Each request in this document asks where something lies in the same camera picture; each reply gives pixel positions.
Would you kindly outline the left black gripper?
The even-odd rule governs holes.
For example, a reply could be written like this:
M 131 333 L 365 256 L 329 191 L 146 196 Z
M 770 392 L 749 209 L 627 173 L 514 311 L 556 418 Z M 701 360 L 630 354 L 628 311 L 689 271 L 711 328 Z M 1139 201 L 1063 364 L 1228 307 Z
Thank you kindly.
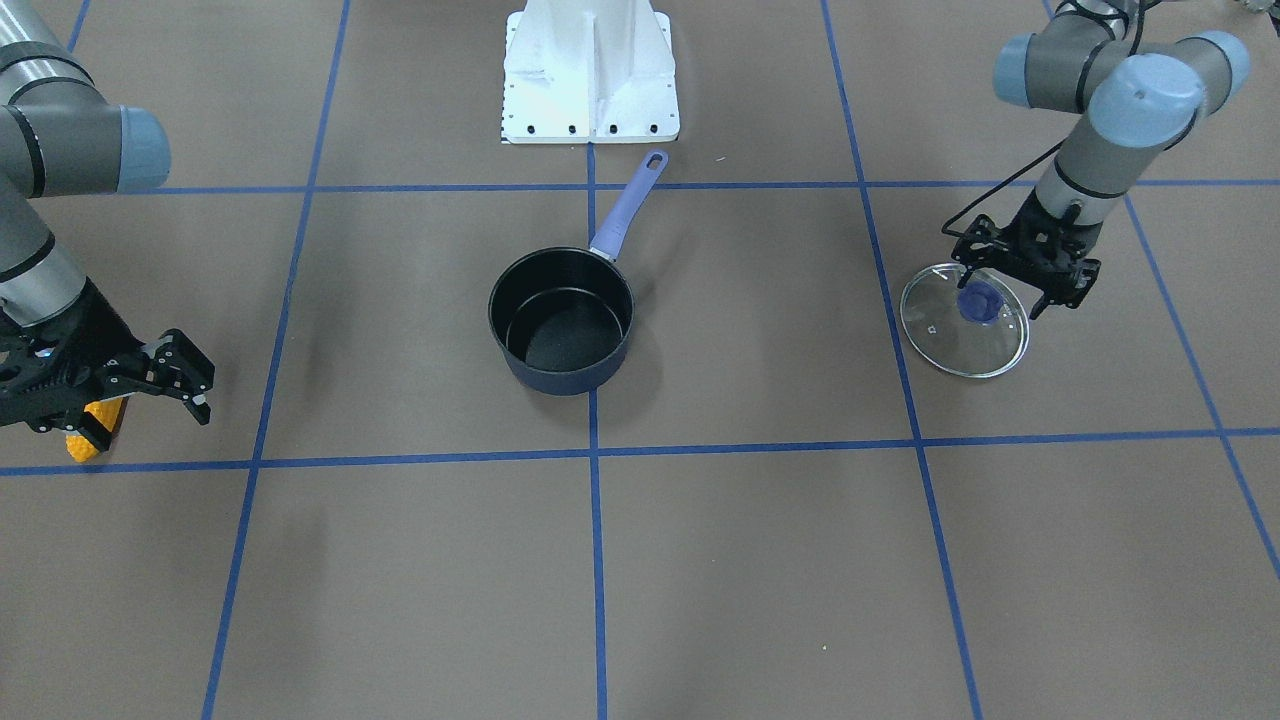
M 1096 224 L 1076 223 L 1080 209 L 1068 206 L 1065 217 L 1052 215 L 1032 191 L 1006 232 L 1012 252 L 1036 272 L 1071 272 L 1096 246 Z

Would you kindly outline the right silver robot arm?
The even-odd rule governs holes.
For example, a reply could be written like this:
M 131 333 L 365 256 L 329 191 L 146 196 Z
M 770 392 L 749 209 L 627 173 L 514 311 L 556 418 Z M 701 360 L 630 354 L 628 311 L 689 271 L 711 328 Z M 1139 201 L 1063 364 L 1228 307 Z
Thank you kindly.
M 61 432 L 86 462 L 110 450 L 132 395 L 206 421 L 212 370 L 178 329 L 138 340 L 33 201 L 155 190 L 170 143 L 154 114 L 99 92 L 31 3 L 1 15 L 3 424 Z

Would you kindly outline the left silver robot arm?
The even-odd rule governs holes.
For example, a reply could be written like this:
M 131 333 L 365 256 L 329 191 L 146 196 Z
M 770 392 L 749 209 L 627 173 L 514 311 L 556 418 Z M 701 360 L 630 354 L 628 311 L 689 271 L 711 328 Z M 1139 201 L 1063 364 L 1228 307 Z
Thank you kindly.
M 1010 38 L 993 68 L 1005 102 L 1076 123 L 1004 232 L 1039 272 L 1082 265 L 1111 210 L 1155 159 L 1221 110 L 1251 74 L 1234 35 L 1144 41 L 1147 1 L 1061 1 L 1037 33 Z

